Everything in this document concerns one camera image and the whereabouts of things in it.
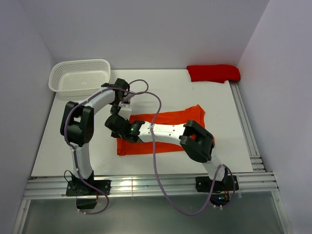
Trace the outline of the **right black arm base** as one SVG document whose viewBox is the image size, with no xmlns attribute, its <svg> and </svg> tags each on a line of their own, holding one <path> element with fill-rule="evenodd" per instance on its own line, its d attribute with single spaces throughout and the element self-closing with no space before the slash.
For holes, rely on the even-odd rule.
<svg viewBox="0 0 312 234">
<path fill-rule="evenodd" d="M 236 176 L 226 176 L 222 181 L 216 181 L 212 186 L 213 181 L 208 176 L 198 176 L 195 178 L 195 189 L 199 193 L 209 193 L 213 187 L 213 194 L 210 197 L 210 202 L 215 206 L 224 206 L 231 200 L 230 192 L 238 191 L 239 184 Z"/>
</svg>

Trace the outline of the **orange t-shirt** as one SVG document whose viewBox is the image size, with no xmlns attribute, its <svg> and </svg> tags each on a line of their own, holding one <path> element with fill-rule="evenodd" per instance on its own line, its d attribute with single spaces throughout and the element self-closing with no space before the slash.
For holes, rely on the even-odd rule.
<svg viewBox="0 0 312 234">
<path fill-rule="evenodd" d="M 185 110 L 159 113 L 155 123 L 176 125 L 185 124 L 188 120 L 195 120 L 202 127 L 205 127 L 205 111 L 200 105 L 191 106 Z M 156 142 L 156 153 L 181 152 L 183 148 L 180 145 L 170 143 Z M 117 139 L 117 155 L 145 155 L 153 153 L 153 143 L 132 144 L 121 138 Z"/>
</svg>

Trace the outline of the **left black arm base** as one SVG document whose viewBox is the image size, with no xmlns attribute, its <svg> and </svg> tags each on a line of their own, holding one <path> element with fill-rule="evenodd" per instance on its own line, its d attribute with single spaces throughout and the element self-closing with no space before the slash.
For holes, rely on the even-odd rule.
<svg viewBox="0 0 312 234">
<path fill-rule="evenodd" d="M 98 198 L 103 193 L 99 192 L 101 190 L 106 195 L 109 195 L 111 188 L 111 180 L 94 180 L 91 182 L 94 188 L 91 188 L 84 184 L 79 179 L 76 181 L 70 180 L 67 185 L 65 195 L 67 197 L 76 198 L 76 207 L 81 210 L 91 210 L 97 205 Z"/>
</svg>

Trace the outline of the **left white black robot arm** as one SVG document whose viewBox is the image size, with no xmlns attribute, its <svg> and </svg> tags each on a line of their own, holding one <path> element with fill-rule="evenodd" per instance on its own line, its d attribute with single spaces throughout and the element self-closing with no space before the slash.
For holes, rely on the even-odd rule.
<svg viewBox="0 0 312 234">
<path fill-rule="evenodd" d="M 66 103 L 60 133 L 72 152 L 74 163 L 74 177 L 81 178 L 78 182 L 78 190 L 84 195 L 94 191 L 95 182 L 91 180 L 94 171 L 89 156 L 89 142 L 95 129 L 95 114 L 107 105 L 111 105 L 111 115 L 105 122 L 105 126 L 112 131 L 113 137 L 121 137 L 121 132 L 130 126 L 130 111 L 124 116 L 119 112 L 123 107 L 130 106 L 127 102 L 122 104 L 130 92 L 130 85 L 118 78 L 114 84 L 105 83 L 100 89 L 80 101 Z"/>
</svg>

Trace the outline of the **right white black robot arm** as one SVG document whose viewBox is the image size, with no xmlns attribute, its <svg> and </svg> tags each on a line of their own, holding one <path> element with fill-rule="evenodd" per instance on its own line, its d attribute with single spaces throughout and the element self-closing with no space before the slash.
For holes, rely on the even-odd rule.
<svg viewBox="0 0 312 234">
<path fill-rule="evenodd" d="M 215 153 L 213 135 L 194 120 L 185 124 L 166 125 L 136 120 L 130 122 L 119 115 L 111 115 L 105 127 L 112 131 L 112 137 L 120 138 L 136 145 L 135 154 L 143 152 L 143 146 L 150 146 L 150 153 L 156 153 L 160 144 L 179 146 L 188 157 L 202 163 L 216 190 L 222 190 L 227 184 L 227 171 Z"/>
</svg>

